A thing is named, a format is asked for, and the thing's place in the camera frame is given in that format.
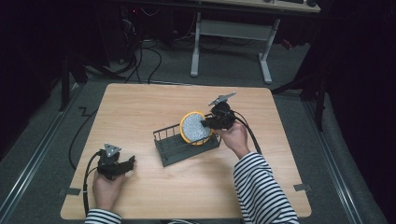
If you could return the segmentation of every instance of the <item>hand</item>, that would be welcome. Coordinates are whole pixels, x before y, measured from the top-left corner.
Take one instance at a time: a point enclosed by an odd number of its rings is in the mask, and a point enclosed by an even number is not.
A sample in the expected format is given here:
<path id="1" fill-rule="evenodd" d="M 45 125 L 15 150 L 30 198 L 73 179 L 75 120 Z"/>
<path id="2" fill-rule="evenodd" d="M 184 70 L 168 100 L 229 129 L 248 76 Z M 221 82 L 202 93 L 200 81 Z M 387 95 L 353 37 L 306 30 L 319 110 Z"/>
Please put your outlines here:
<path id="1" fill-rule="evenodd" d="M 215 130 L 215 133 L 224 140 L 225 145 L 236 154 L 239 160 L 250 152 L 248 131 L 240 122 L 234 122 L 233 127 L 229 130 Z"/>
<path id="2" fill-rule="evenodd" d="M 96 207 L 111 211 L 119 197 L 120 187 L 125 174 L 118 175 L 114 180 L 107 179 L 104 175 L 100 175 L 97 171 L 93 177 L 93 197 L 96 201 Z"/>

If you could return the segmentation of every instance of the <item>aluminum rail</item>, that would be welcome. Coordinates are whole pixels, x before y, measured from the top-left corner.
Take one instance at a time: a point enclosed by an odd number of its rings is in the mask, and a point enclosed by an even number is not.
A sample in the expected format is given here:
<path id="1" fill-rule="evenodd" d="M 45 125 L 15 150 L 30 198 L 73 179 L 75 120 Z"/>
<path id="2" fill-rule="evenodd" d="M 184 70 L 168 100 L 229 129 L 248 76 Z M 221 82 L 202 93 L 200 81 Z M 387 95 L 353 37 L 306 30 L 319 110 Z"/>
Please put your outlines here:
<path id="1" fill-rule="evenodd" d="M 36 171 L 40 167 L 41 162 L 44 160 L 47 152 L 50 150 L 50 144 L 52 142 L 53 136 L 57 133 L 59 126 L 61 125 L 64 117 L 70 108 L 70 105 L 77 98 L 80 93 L 82 87 L 79 87 L 78 84 L 75 84 L 72 89 L 72 97 L 68 104 L 68 106 L 64 109 L 64 111 L 59 111 L 56 115 L 54 121 L 51 123 L 49 128 L 47 129 L 44 137 L 42 138 L 40 144 L 35 150 L 32 158 L 27 163 L 26 167 L 21 172 L 17 182 L 15 183 L 12 190 L 9 192 L 7 198 L 3 202 L 0 207 L 0 223 L 7 223 L 9 218 L 11 217 L 15 207 L 18 205 L 23 193 L 26 191 L 33 177 L 35 176 Z"/>
<path id="2" fill-rule="evenodd" d="M 350 190 L 338 169 L 337 163 L 335 162 L 334 157 L 332 156 L 332 151 L 330 150 L 329 145 L 326 142 L 323 132 L 318 129 L 318 126 L 315 123 L 315 109 L 309 102 L 303 102 L 304 109 L 308 116 L 310 117 L 310 122 L 312 127 L 315 129 L 315 133 L 317 134 L 317 138 L 321 143 L 322 155 L 326 162 L 326 166 L 329 169 L 330 176 L 332 178 L 332 182 L 334 183 L 335 189 L 337 190 L 338 196 L 341 200 L 341 204 L 344 206 L 344 210 L 346 211 L 346 215 L 349 219 L 350 223 L 360 224 L 363 223 L 361 220 L 361 215 L 359 214 L 358 208 L 354 202 L 354 199 L 350 193 Z"/>

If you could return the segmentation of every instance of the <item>black and white striped shirt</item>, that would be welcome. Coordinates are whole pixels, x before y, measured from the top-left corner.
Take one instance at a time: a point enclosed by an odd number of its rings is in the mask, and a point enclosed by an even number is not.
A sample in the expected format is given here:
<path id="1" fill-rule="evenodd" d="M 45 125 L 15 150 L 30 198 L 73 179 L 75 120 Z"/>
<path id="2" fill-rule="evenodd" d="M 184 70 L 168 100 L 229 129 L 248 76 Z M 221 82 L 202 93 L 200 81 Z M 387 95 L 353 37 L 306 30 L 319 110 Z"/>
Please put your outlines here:
<path id="1" fill-rule="evenodd" d="M 271 167 L 256 152 L 248 153 L 233 172 L 243 219 L 249 223 L 299 223 L 285 193 L 273 178 Z M 120 224 L 121 217 L 101 209 L 91 209 L 85 223 Z"/>

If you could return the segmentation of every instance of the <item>wooden table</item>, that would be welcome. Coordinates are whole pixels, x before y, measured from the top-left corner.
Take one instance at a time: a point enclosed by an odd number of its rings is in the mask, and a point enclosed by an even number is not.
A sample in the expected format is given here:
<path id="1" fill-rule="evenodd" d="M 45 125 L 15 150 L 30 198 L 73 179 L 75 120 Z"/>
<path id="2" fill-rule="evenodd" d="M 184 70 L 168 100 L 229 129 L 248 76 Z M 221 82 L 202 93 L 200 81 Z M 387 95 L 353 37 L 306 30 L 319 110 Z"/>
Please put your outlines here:
<path id="1" fill-rule="evenodd" d="M 233 186 L 236 156 L 224 143 L 184 161 L 163 167 L 153 132 L 177 124 L 184 115 L 200 110 L 209 113 L 210 102 L 236 91 L 229 99 L 232 110 L 249 123 L 273 168 L 276 181 L 299 217 L 311 214 L 290 146 L 271 92 L 264 88 L 110 84 L 82 152 L 71 188 L 81 189 L 90 157 L 104 143 L 121 147 L 120 161 L 135 155 L 115 212 L 123 218 L 238 218 L 241 217 Z M 251 139 L 250 149 L 254 150 Z M 90 208 L 94 208 L 92 177 Z M 61 211 L 64 219 L 84 219 L 82 193 L 67 195 Z"/>

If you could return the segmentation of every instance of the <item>black wire basket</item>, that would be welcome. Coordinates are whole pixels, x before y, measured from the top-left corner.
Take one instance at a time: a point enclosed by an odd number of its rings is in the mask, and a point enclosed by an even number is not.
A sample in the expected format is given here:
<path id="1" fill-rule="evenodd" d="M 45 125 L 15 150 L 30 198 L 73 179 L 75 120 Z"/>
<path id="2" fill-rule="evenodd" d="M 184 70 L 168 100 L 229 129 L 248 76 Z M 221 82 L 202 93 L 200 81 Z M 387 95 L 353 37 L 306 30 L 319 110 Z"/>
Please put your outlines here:
<path id="1" fill-rule="evenodd" d="M 155 131 L 153 135 L 163 167 L 219 147 L 221 142 L 221 137 L 211 134 L 203 139 L 187 143 L 181 136 L 179 124 Z"/>

